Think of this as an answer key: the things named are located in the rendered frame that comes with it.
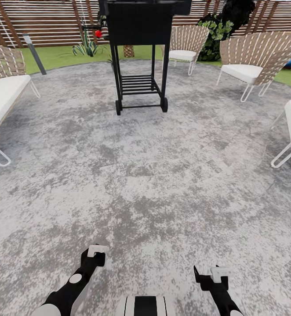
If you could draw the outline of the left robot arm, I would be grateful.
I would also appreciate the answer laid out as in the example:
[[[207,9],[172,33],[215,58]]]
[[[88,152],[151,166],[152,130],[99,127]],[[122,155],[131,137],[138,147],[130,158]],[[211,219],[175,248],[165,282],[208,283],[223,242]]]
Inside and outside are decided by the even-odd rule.
[[[94,244],[81,254],[81,266],[57,292],[29,316],[73,316],[89,290],[89,280],[97,266],[104,266],[108,246]]]

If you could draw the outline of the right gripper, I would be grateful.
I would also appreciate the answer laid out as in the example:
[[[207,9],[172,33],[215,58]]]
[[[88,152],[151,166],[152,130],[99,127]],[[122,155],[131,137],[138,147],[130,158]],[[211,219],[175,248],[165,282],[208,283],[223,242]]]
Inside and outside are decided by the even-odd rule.
[[[195,273],[196,283],[200,283],[200,287],[202,291],[209,291],[214,301],[215,301],[215,297],[219,293],[226,293],[229,295],[227,291],[229,288],[227,276],[221,277],[221,281],[222,281],[221,283],[214,283],[210,275],[200,275],[195,266],[193,267],[193,269]]]

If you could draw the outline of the robot trunk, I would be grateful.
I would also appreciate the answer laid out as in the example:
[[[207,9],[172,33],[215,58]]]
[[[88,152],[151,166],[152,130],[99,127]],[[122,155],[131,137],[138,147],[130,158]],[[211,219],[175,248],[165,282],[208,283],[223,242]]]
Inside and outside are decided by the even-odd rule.
[[[170,296],[121,296],[115,316],[176,316]]]

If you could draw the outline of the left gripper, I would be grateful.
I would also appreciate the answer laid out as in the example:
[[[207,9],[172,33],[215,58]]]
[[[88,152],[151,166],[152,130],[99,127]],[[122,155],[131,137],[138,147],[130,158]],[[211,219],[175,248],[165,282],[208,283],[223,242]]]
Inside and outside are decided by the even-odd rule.
[[[81,266],[83,264],[89,264],[92,266],[93,272],[95,271],[97,266],[104,266],[105,264],[104,252],[97,252],[93,258],[88,257],[87,255],[88,255],[88,251],[84,251],[81,254]]]

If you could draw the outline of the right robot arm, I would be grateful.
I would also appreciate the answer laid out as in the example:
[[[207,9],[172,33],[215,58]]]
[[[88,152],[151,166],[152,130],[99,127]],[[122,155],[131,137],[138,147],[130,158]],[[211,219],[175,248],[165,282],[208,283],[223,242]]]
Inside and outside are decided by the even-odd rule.
[[[200,283],[202,291],[209,291],[219,309],[221,316],[244,316],[228,293],[228,276],[232,276],[234,270],[231,267],[211,267],[213,275],[200,275],[193,267],[196,283]]]

